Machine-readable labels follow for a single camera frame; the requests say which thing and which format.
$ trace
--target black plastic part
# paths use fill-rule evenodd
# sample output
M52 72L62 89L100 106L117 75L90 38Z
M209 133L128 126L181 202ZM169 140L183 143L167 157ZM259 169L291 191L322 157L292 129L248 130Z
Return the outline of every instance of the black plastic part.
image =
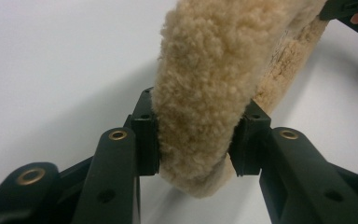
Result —
M358 223L358 195L304 134L272 130L260 186L272 223Z
M57 167L30 163L12 172L0 185L0 223L48 223L61 189Z
M91 162L92 157L60 172L62 195L50 215L49 223L67 224L72 221Z
M322 21L330 21L353 16L355 13L358 13L358 0L328 0L319 18Z
M142 92L131 116L131 128L138 146L139 175L154 175L159 169L158 123L152 111L152 89Z
M127 116L126 122L124 122L124 126L123 126L123 127L132 129L132 127L131 127L131 115L128 115L128 116Z
M73 224L140 223L135 134L112 129L100 139Z
M270 123L271 118L254 101L246 106L228 150L237 176L260 173L259 144L268 136Z
M329 0L324 5L319 18L322 21L338 19L358 33L358 24L351 23L351 17L358 13L358 0Z

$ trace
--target screw hole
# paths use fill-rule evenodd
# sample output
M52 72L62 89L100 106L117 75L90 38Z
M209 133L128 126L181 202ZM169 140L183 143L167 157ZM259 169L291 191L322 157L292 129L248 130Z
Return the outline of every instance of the screw hole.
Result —
M125 137L127 137L127 133L124 131L115 131L109 134L109 138L115 141L121 140Z
M109 203L110 201L112 201L114 198L116 197L116 193L114 190L112 189L106 189L101 191L98 196L97 196L97 200L100 203Z
M42 179L45 173L46 171L44 169L36 167L22 172L16 181L18 185L31 185Z
M327 191L324 192L324 197L332 200L332 201L335 201L335 202L342 202L344 200L344 198L342 197L342 195L338 192L336 192L335 190L333 189L329 189Z
M298 138L298 134L296 134L292 131L289 131L289 130L280 131L280 135L284 138L291 139L291 140Z
M150 119L150 115L142 115L141 119Z

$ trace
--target fluffy material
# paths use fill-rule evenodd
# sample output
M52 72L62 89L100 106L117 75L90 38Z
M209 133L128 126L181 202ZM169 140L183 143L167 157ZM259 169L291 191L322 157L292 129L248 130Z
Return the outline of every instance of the fluffy material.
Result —
M234 127L277 43L286 30L312 21L323 5L324 0L182 0L167 14L152 91L165 179L199 198L227 181Z
M328 21L315 18L300 31L285 31L268 69L257 86L254 100L270 114L286 94L297 72L309 58Z

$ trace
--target white table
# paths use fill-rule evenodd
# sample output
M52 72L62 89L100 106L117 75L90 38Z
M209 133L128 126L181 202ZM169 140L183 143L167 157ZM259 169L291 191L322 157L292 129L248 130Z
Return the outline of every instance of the white table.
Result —
M0 183L33 161L60 170L94 153L153 86L159 29L175 1L0 0ZM330 22L272 126L306 134L358 172L358 34ZM142 177L142 222L270 223L258 177L196 200Z

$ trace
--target curly fleece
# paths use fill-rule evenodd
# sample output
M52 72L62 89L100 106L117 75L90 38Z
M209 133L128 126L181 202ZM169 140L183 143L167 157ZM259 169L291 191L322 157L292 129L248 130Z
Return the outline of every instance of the curly fleece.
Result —
M298 30L324 0L183 0L161 31L152 91L161 175L195 197L233 173L227 149L285 30Z
M315 18L300 31L286 31L281 37L268 69L257 84L253 99L270 114L286 94L297 72L309 58L328 21Z

